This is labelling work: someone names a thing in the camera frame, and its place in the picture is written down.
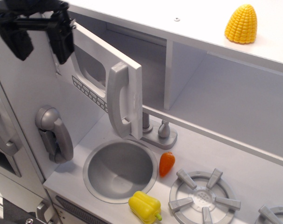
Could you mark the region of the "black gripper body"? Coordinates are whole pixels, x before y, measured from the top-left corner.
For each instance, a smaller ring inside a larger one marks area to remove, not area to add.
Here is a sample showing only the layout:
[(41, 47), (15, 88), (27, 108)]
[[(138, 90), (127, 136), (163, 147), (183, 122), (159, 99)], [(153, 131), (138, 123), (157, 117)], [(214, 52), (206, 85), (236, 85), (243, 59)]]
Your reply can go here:
[(51, 28), (70, 32), (69, 4), (62, 0), (0, 0), (0, 31), (46, 31)]

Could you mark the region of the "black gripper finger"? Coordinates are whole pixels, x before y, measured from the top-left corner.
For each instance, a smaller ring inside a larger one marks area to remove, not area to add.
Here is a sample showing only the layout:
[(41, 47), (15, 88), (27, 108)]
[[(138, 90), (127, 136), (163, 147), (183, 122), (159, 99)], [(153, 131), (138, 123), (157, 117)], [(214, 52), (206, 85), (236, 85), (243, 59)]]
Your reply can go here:
[(0, 36), (13, 54), (22, 61), (34, 50), (27, 30), (18, 24), (0, 24)]
[(74, 52), (73, 26), (68, 12), (56, 11), (52, 14), (46, 30), (50, 46), (60, 64), (66, 63)]

